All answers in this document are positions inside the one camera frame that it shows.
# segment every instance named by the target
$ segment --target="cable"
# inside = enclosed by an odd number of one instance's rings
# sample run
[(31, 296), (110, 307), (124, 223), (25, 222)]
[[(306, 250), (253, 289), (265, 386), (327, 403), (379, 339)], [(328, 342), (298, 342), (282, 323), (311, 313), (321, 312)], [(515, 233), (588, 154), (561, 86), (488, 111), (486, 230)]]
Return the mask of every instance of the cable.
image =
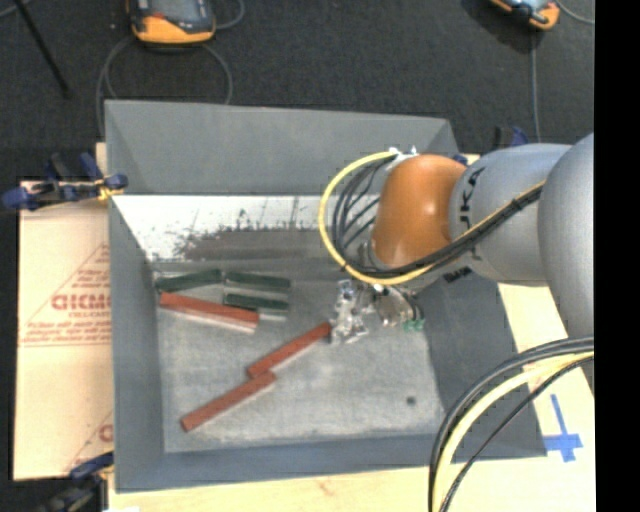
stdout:
[(575, 12), (569, 10), (567, 7), (565, 7), (560, 0), (555, 0), (556, 4), (558, 4), (558, 7), (560, 7), (560, 9), (562, 11), (564, 11), (565, 13), (567, 13), (571, 18), (573, 18), (576, 21), (579, 21), (581, 23), (586, 23), (588, 25), (595, 25), (596, 24), (596, 20), (595, 19), (588, 19), (588, 18), (583, 18), (582, 16), (576, 14)]
[(534, 391), (529, 393), (529, 395), (525, 397), (513, 409), (513, 411), (511, 411), (511, 413), (504, 418), (504, 420), (500, 423), (500, 425), (491, 433), (491, 435), (482, 443), (482, 445), (480, 445), (480, 448), (478, 448), (478, 450), (465, 463), (462, 470), (458, 473), (455, 480), (449, 487), (449, 490), (447, 491), (446, 496), (442, 500), (442, 505), (440, 506), (439, 512), (447, 512), (449, 510), (451, 500), (453, 499), (453, 496), (455, 495), (458, 488), (460, 487), (460, 484), (462, 483), (463, 478), (471, 469), (471, 466), (478, 459), (478, 457), (485, 450), (485, 448), (489, 446), (491, 441), (493, 441), (493, 439), (495, 439), (498, 436), (498, 434), (500, 434), (500, 432), (502, 432), (524, 410), (524, 408), (529, 403), (531, 403), (533, 400), (539, 397), (547, 388), (549, 388), (551, 384), (553, 384), (560, 377), (564, 376), (565, 374), (569, 373), (572, 370), (575, 370), (580, 366), (584, 366), (584, 364), (593, 360), (594, 360), (593, 357), (587, 357), (584, 360), (581, 360), (572, 364), (568, 364), (567, 366), (562, 368), (560, 371), (554, 373), (551, 377), (547, 378), (547, 380), (545, 380), (542, 384), (540, 384)]
[(228, 21), (227, 23), (223, 23), (222, 25), (218, 25), (216, 27), (216, 30), (230, 29), (231, 27), (235, 27), (238, 23), (240, 23), (240, 21), (242, 21), (242, 18), (244, 18), (244, 15), (246, 13), (246, 7), (244, 5), (244, 0), (237, 0), (237, 2), (240, 8), (240, 12), (238, 13), (238, 15), (231, 21)]
[[(111, 84), (110, 77), (110, 68), (113, 60), (133, 41), (135, 41), (135, 37), (133, 35), (125, 36), (121, 39), (116, 45), (111, 49), (107, 59), (100, 70), (100, 75), (98, 77), (98, 82), (96, 85), (96, 119), (98, 122), (98, 130), (101, 138), (105, 137), (105, 127), (104, 127), (104, 115), (103, 115), (103, 87), (106, 86), (107, 92), (111, 96), (111, 98), (116, 99), (118, 95), (116, 94), (113, 85)], [(216, 52), (210, 45), (203, 44), (201, 45), (211, 56), (213, 56), (220, 66), (222, 67), (227, 85), (227, 94), (224, 99), (224, 105), (228, 105), (231, 102), (231, 98), (233, 97), (233, 77), (231, 75), (231, 71), (229, 69), (229, 65), (222, 58), (222, 56)]]
[[(29, 5), (31, 3), (32, 0), (22, 0), (23, 5)], [(9, 16), (10, 14), (13, 14), (14, 12), (16, 12), (18, 8), (13, 5), (11, 7), (7, 7), (6, 9), (3, 9), (2, 11), (0, 11), (0, 18), (4, 18), (5, 16)]]
[(537, 71), (537, 36), (531, 32), (531, 110), (533, 111), (533, 127), (535, 130), (536, 142), (541, 141), (540, 135), (540, 115), (538, 113), (538, 71)]
[[(431, 468), (438, 467), (439, 460), (443, 451), (443, 446), (450, 438), (451, 432), (459, 424), (461, 418), (471, 404), (487, 389), (490, 389), (492, 383), (498, 379), (504, 379), (504, 377), (513, 371), (521, 370), (525, 365), (536, 363), (550, 357), (571, 355), (587, 350), (593, 350), (593, 336), (583, 338), (568, 338), (564, 340), (552, 341), (528, 349), (517, 356), (504, 361), (493, 370), (485, 374), (478, 379), (474, 385), (472, 385), (461, 397), (458, 398), (456, 403), (448, 411), (445, 419), (443, 420), (440, 430), (434, 440), (432, 453), (431, 453)], [(432, 507), (435, 503), (435, 481), (437, 472), (435, 470), (429, 473), (429, 488), (428, 488), (428, 500)]]
[(103, 116), (103, 92), (102, 92), (102, 84), (103, 82), (107, 82), (109, 84), (109, 91), (113, 98), (117, 98), (116, 94), (113, 92), (113, 88), (111, 87), (111, 81), (109, 80), (109, 68), (111, 67), (111, 63), (113, 59), (115, 59), (122, 50), (124, 50), (127, 46), (129, 46), (135, 37), (133, 35), (126, 36), (122, 38), (120, 41), (116, 43), (116, 45), (111, 49), (109, 55), (107, 56), (107, 60), (105, 61), (102, 69), (100, 70), (100, 75), (98, 76), (98, 82), (96, 84), (96, 119), (98, 121), (98, 132), (100, 134), (100, 138), (104, 139), (104, 116)]
[[(378, 160), (388, 161), (396, 156), (396, 153), (390, 151), (383, 151), (375, 153), (366, 157), (363, 157), (355, 162), (352, 162), (347, 167), (342, 169), (329, 183), (325, 189), (318, 209), (318, 229), (320, 231), (320, 237), (327, 248), (327, 251), (331, 257), (340, 265), (341, 268), (346, 270), (351, 276), (359, 279), (368, 284), (380, 284), (380, 285), (397, 285), (402, 284), (411, 279), (414, 279), (426, 272), (435, 270), (444, 265), (449, 264), (463, 253), (470, 250), (480, 240), (488, 236), (491, 232), (497, 229), (502, 223), (515, 215), (522, 208), (537, 201), (542, 193), (542, 187), (544, 181), (534, 185), (530, 189), (526, 190), (519, 196), (515, 197), (510, 203), (507, 203), (502, 208), (496, 210), (491, 215), (485, 217), (473, 227), (462, 233), (458, 238), (453, 240), (446, 247), (435, 251), (428, 256), (421, 258), (415, 262), (402, 267), (396, 267), (392, 269), (373, 269), (370, 270), (361, 266), (358, 262), (347, 261), (344, 251), (341, 251), (339, 247), (336, 247), (327, 234), (324, 218), (326, 212), (326, 206), (329, 197), (342, 181), (343, 178), (355, 172), (358, 168), (370, 164)], [(340, 226), (336, 228), (335, 223), (339, 220), (338, 212), (342, 208), (344, 202), (344, 193), (341, 194), (338, 204), (336, 204), (336, 210), (334, 210), (334, 225), (332, 226), (332, 233), (334, 240), (339, 240)]]
[(587, 352), (586, 355), (562, 356), (556, 358), (556, 360), (552, 362), (547, 362), (543, 366), (527, 370), (504, 381), (502, 384), (489, 391), (473, 407), (471, 407), (471, 409), (469, 409), (469, 411), (461, 418), (458, 425), (456, 425), (452, 430), (442, 450), (438, 464), (435, 467), (436, 479), (434, 481), (434, 499), (436, 500), (436, 503), (442, 503), (442, 500), (444, 499), (444, 493), (442, 492), (444, 484), (442, 483), (442, 477), (438, 477), (442, 475), (444, 467), (450, 464), (451, 460), (453, 460), (453, 455), (469, 428), (491, 405), (508, 393), (519, 388), (523, 384), (526, 384), (531, 379), (539, 377), (550, 378), (567, 365), (582, 361), (591, 356), (593, 356), (593, 352)]

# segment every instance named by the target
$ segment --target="blue clamp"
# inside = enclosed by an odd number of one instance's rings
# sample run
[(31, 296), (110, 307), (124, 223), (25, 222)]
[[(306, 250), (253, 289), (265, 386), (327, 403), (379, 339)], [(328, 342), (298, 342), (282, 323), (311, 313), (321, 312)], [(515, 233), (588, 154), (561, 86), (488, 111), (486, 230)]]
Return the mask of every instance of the blue clamp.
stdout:
[(80, 464), (69, 473), (72, 485), (38, 506), (34, 512), (79, 512), (94, 497), (98, 498), (100, 510), (103, 510), (107, 501), (107, 485), (99, 472), (113, 463), (113, 452), (108, 452)]
[(96, 160), (87, 152), (80, 155), (80, 165), (88, 182), (62, 184), (62, 175), (68, 174), (68, 169), (56, 153), (45, 166), (43, 181), (33, 185), (30, 190), (26, 187), (16, 187), (6, 191), (2, 194), (2, 204), (10, 210), (34, 211), (56, 204), (108, 197), (129, 184), (124, 174), (105, 177)]

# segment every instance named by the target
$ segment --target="cardboard sheet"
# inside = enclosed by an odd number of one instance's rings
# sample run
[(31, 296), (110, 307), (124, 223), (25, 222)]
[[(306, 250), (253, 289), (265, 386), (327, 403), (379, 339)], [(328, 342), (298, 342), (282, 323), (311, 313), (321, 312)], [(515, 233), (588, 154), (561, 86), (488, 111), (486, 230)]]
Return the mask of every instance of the cardboard sheet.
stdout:
[(20, 215), (13, 477), (66, 476), (113, 449), (107, 207)]

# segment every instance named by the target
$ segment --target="yellow cable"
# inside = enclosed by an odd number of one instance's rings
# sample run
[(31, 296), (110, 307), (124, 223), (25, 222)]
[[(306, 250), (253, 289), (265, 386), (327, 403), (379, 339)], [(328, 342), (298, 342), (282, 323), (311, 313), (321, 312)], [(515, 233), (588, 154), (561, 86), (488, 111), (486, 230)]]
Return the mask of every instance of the yellow cable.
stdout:
[[(327, 209), (327, 203), (329, 201), (329, 198), (331, 197), (331, 194), (336, 189), (338, 184), (347, 175), (351, 174), (353, 171), (355, 171), (359, 167), (362, 167), (363, 165), (367, 165), (367, 164), (369, 164), (371, 162), (375, 162), (377, 160), (382, 160), (384, 158), (388, 158), (390, 156), (394, 156), (394, 155), (397, 155), (397, 154), (398, 153), (395, 153), (395, 152), (392, 152), (392, 151), (382, 151), (380, 153), (374, 153), (372, 155), (368, 155), (368, 156), (365, 156), (365, 157), (363, 157), (363, 158), (361, 158), (359, 160), (356, 160), (355, 162), (352, 162), (347, 167), (342, 169), (329, 182), (329, 185), (327, 186), (327, 188), (325, 189), (324, 193), (322, 194), (322, 197), (320, 198), (320, 206), (318, 208), (318, 229), (320, 231), (320, 237), (322, 238), (322, 241), (323, 241), (325, 247), (327, 248), (327, 251), (329, 251), (329, 254), (338, 263), (338, 265), (340, 265), (341, 268), (344, 268), (352, 277), (355, 277), (356, 279), (358, 279), (358, 280), (360, 280), (360, 281), (362, 281), (364, 283), (368, 283), (368, 284), (379, 284), (379, 285), (386, 285), (386, 286), (394, 286), (394, 285), (406, 283), (407, 281), (410, 281), (410, 280), (412, 280), (412, 279), (414, 279), (414, 278), (416, 278), (418, 276), (421, 276), (425, 272), (428, 272), (429, 270), (431, 270), (438, 263), (438, 262), (432, 263), (431, 265), (426, 265), (424, 267), (421, 267), (419, 269), (413, 270), (411, 272), (406, 272), (406, 273), (404, 273), (402, 275), (399, 275), (399, 276), (396, 276), (396, 277), (387, 277), (387, 278), (384, 278), (384, 277), (371, 277), (371, 276), (368, 276), (366, 274), (363, 274), (362, 272), (359, 272), (358, 270), (353, 268), (351, 265), (349, 265), (346, 262), (346, 260), (342, 257), (342, 255), (336, 250), (335, 246), (333, 245), (333, 242), (331, 241), (331, 238), (329, 237), (329, 234), (327, 233), (327, 228), (326, 228), (325, 220), (324, 220), (325, 219), (325, 212), (326, 212), (326, 209)], [(537, 187), (540, 187), (543, 184), (544, 184), (544, 180), (541, 181), (540, 183), (537, 183), (536, 185), (534, 185), (533, 187), (529, 188), (528, 190), (525, 190), (523, 193), (521, 193), (516, 198), (514, 198), (514, 200), (517, 201), (522, 196), (525, 196), (526, 194), (531, 192), (533, 189), (535, 189)], [(482, 219), (480, 222), (476, 223), (473, 227), (471, 227), (470, 229), (468, 229), (467, 231), (462, 233), (460, 236), (458, 236), (455, 240), (453, 240), (452, 243), (456, 242), (457, 240), (459, 240), (463, 236), (466, 236), (469, 233), (480, 229), (482, 226), (484, 226), (486, 223), (488, 223), (491, 220), (493, 220), (505, 208), (508, 208), (508, 207), (509, 207), (509, 203), (507, 203), (504, 207), (499, 208), (498, 210), (493, 212), (491, 215), (488, 215), (487, 217)]]
[(445, 465), (449, 465), (451, 463), (453, 455), (455, 454), (460, 441), (462, 441), (462, 438), (466, 435), (469, 428), (492, 404), (533, 378), (544, 377), (546, 379), (570, 364), (592, 357), (593, 354), (593, 352), (586, 352), (584, 354), (577, 355), (570, 354), (565, 356), (557, 356), (552, 360), (545, 362), (545, 364), (542, 366), (535, 366), (504, 381), (502, 384), (496, 386), (489, 393), (478, 400), (478, 402), (463, 416), (462, 420), (456, 426), (456, 428), (452, 430), (449, 439), (443, 447), (442, 456), (440, 457), (438, 466), (436, 468), (431, 468), (432, 470), (436, 471), (436, 475), (440, 475), (440, 478), (436, 477), (436, 481), (434, 482), (433, 486), (433, 496), (438, 507), (436, 510), (440, 510), (442, 501), (444, 500), (446, 495), (446, 491), (455, 480), (455, 477), (453, 477), (450, 479), (448, 486), (443, 485), (442, 481), (444, 477), (441, 475), (443, 473)]
[(340, 183), (345, 176), (347, 176), (348, 174), (351, 174), (353, 171), (355, 171), (359, 167), (362, 167), (363, 165), (367, 165), (371, 162), (382, 160), (384, 158), (388, 158), (390, 156), (395, 156), (395, 155), (397, 155), (397, 153), (392, 151), (382, 151), (380, 153), (374, 153), (372, 155), (368, 155), (359, 160), (356, 160), (355, 162), (352, 162), (347, 167), (342, 169), (342, 171), (336, 174), (336, 176), (329, 182), (329, 185), (325, 189), (324, 194), (320, 198), (320, 206), (318, 209), (318, 229), (320, 230), (320, 237), (322, 238), (322, 241), (324, 242), (325, 247), (329, 251), (329, 254), (331, 255), (331, 257), (338, 263), (338, 265), (340, 265), (341, 268), (344, 268), (347, 272), (349, 272), (349, 274), (351, 274), (353, 277), (355, 277), (356, 279), (359, 279), (364, 283), (393, 286), (396, 284), (405, 283), (413, 279), (414, 277), (418, 277), (419, 275), (423, 274), (430, 268), (430, 267), (424, 267), (418, 270), (414, 270), (413, 272), (403, 274), (401, 276), (390, 277), (390, 278), (373, 278), (373, 277), (367, 276), (366, 274), (358, 272), (356, 269), (351, 267), (345, 261), (345, 259), (336, 250), (335, 246), (331, 242), (331, 238), (329, 237), (329, 234), (327, 233), (327, 228), (325, 226), (325, 221), (324, 221), (325, 211), (327, 208), (327, 202), (329, 201), (329, 197), (331, 197), (331, 194), (333, 193), (335, 188), (338, 186), (338, 183)]

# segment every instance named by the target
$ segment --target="black cable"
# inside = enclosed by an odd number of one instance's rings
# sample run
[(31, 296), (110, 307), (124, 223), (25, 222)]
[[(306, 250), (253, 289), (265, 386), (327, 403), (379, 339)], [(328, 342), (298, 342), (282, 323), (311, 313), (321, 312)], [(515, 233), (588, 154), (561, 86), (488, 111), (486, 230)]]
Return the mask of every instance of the black cable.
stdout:
[(493, 441), (500, 434), (500, 432), (502, 432), (524, 410), (524, 408), (529, 403), (531, 403), (533, 400), (535, 400), (537, 397), (539, 397), (547, 388), (549, 388), (549, 386), (551, 386), (551, 384), (553, 384), (555, 381), (557, 381), (560, 377), (566, 375), (567, 373), (569, 373), (572, 370), (575, 370), (578, 367), (584, 366), (586, 363), (588, 363), (590, 361), (593, 361), (593, 360), (594, 360), (594, 357), (589, 357), (587, 359), (584, 359), (583, 361), (577, 361), (575, 363), (569, 364), (568, 366), (562, 368), (561, 370), (559, 370), (558, 372), (553, 374), (551, 377), (547, 378), (542, 384), (540, 384), (540, 386), (538, 386), (534, 391), (529, 393), (529, 395), (527, 395), (511, 411), (511, 413), (509, 413), (509, 415), (507, 415), (504, 418), (504, 420), (500, 423), (500, 425), (498, 425), (498, 427), (491, 433), (491, 435), (484, 441), (484, 443), (482, 443), (482, 445), (480, 445), (480, 448), (478, 448), (478, 450), (465, 463), (465, 465), (463, 466), (463, 468), (460, 471), (460, 473), (458, 473), (458, 475), (456, 476), (456, 478), (452, 482), (451, 487), (447, 491), (447, 494), (445, 495), (444, 499), (442, 500), (442, 504), (441, 504), (440, 508), (438, 509), (438, 512), (447, 512), (447, 510), (449, 510), (449, 506), (451, 504), (451, 501), (453, 500), (453, 497), (454, 497), (455, 493), (459, 489), (459, 487), (460, 487), (460, 485), (462, 483), (462, 480), (464, 479), (466, 474), (471, 469), (471, 466), (478, 459), (478, 457), (480, 457), (482, 452), (491, 443), (491, 441)]
[[(504, 361), (493, 370), (485, 374), (478, 379), (450, 408), (449, 412), (445, 416), (444, 421), (440, 426), (440, 430), (434, 440), (432, 452), (431, 452), (431, 468), (437, 468), (442, 448), (449, 439), (451, 431), (458, 424), (463, 416), (463, 412), (468, 409), (472, 402), (474, 402), (480, 394), (483, 393), (491, 384), (506, 374), (513, 372), (514, 370), (521, 369), (524, 365), (535, 363), (543, 359), (550, 357), (575, 354), (579, 351), (593, 350), (594, 341), (593, 336), (583, 338), (567, 338), (564, 340), (552, 341), (543, 345), (526, 350), (517, 356)], [(435, 482), (435, 472), (429, 473), (429, 489), (428, 489), (428, 503), (433, 504), (433, 487)]]
[(473, 230), (466, 235), (456, 239), (446, 247), (434, 251), (433, 253), (427, 255), (424, 258), (416, 260), (408, 265), (403, 265), (401, 267), (394, 267), (392, 269), (376, 269), (371, 272), (360, 265), (357, 261), (349, 260), (346, 255), (338, 249), (340, 255), (345, 259), (345, 261), (349, 264), (350, 267), (354, 268), (358, 272), (363, 274), (367, 274), (371, 277), (394, 277), (397, 275), (402, 275), (407, 272), (412, 272), (419, 268), (423, 268), (432, 264), (437, 264), (437, 267), (442, 267), (456, 258), (460, 257), (466, 251), (469, 251), (472, 247), (478, 244), (481, 240), (486, 238), (489, 234), (495, 231), (500, 225), (510, 219), (513, 215), (518, 213), (520, 210), (525, 208), (526, 206), (537, 201), (542, 194), (542, 185), (538, 185), (537, 187), (531, 189), (527, 194), (521, 196), (519, 200), (512, 201), (509, 203), (504, 210), (500, 212), (499, 215), (496, 215), (494, 218), (486, 222), (485, 225), (480, 227), (474, 227)]
[[(110, 77), (110, 68), (113, 60), (122, 52), (127, 46), (129, 46), (132, 42), (135, 41), (135, 37), (133, 35), (125, 36), (121, 39), (116, 45), (111, 49), (109, 55), (107, 56), (107, 60), (105, 61), (102, 69), (100, 70), (100, 75), (98, 77), (98, 83), (96, 85), (96, 118), (98, 122), (98, 130), (101, 138), (104, 138), (104, 115), (103, 115), (103, 87), (106, 86), (107, 92), (111, 96), (111, 98), (116, 99), (118, 95), (116, 94), (113, 85), (111, 84)], [(203, 44), (201, 45), (204, 50), (206, 50), (211, 56), (213, 56), (220, 66), (222, 67), (227, 84), (227, 94), (225, 96), (224, 105), (228, 105), (231, 102), (231, 98), (233, 97), (233, 76), (231, 75), (231, 71), (229, 69), (229, 65), (222, 58), (222, 56), (215, 51), (210, 45)]]
[(102, 84), (107, 81), (109, 84), (110, 93), (113, 93), (113, 88), (111, 87), (111, 82), (109, 80), (109, 68), (111, 67), (111, 63), (113, 59), (115, 59), (122, 50), (124, 50), (127, 46), (129, 46), (135, 37), (133, 35), (128, 35), (122, 38), (120, 41), (116, 43), (116, 45), (111, 49), (109, 55), (107, 56), (107, 60), (105, 61), (102, 69), (100, 70), (100, 75), (98, 76), (98, 82), (96, 84), (96, 119), (98, 121), (98, 132), (100, 134), (100, 138), (104, 138), (104, 116), (103, 116), (103, 91)]
[[(31, 3), (32, 0), (22, 0), (22, 3), (24, 5), (29, 5)], [(0, 18), (4, 18), (5, 16), (9, 16), (10, 14), (13, 14), (14, 12), (16, 12), (18, 10), (18, 8), (13, 5), (11, 7), (7, 7), (6, 9), (0, 11)]]
[(237, 0), (237, 2), (238, 2), (238, 7), (240, 8), (240, 12), (238, 13), (238, 15), (231, 21), (228, 21), (227, 23), (223, 23), (222, 25), (218, 25), (216, 27), (216, 30), (230, 29), (231, 27), (235, 27), (238, 23), (240, 23), (240, 21), (242, 21), (242, 18), (244, 18), (244, 15), (246, 13), (246, 7), (244, 5), (244, 0)]
[[(377, 175), (378, 171), (384, 167), (386, 164), (391, 162), (395, 158), (395, 155), (391, 157), (387, 157), (378, 163), (371, 163), (365, 167), (363, 167), (360, 171), (358, 171), (352, 178), (349, 180), (343, 191), (338, 196), (338, 200), (333, 212), (333, 224), (331, 226), (333, 243), (338, 252), (342, 253), (346, 250), (346, 248), (351, 244), (351, 242), (362, 233), (364, 229), (360, 229), (354, 237), (352, 237), (347, 243), (344, 242), (344, 237), (346, 233), (353, 227), (355, 222), (362, 218), (362, 215), (366, 212), (359, 212), (349, 223), (347, 223), (347, 218), (350, 211), (358, 204), (362, 198), (366, 195), (366, 193), (371, 189), (373, 184), (373, 180)], [(358, 190), (358, 188), (362, 185), (365, 180), (367, 183), (363, 190), (361, 190), (358, 195), (353, 198), (354, 194)], [(365, 210), (368, 211), (369, 208), (373, 207), (374, 204), (370, 204), (365, 207)]]
[(575, 12), (569, 10), (564, 3), (560, 2), (560, 0), (555, 0), (556, 3), (558, 4), (558, 7), (560, 7), (560, 10), (564, 11), (566, 14), (569, 15), (569, 17), (573, 18), (576, 21), (579, 21), (581, 23), (586, 23), (587, 25), (595, 25), (596, 24), (596, 20), (595, 19), (589, 19), (589, 18), (584, 18), (578, 14), (576, 14)]

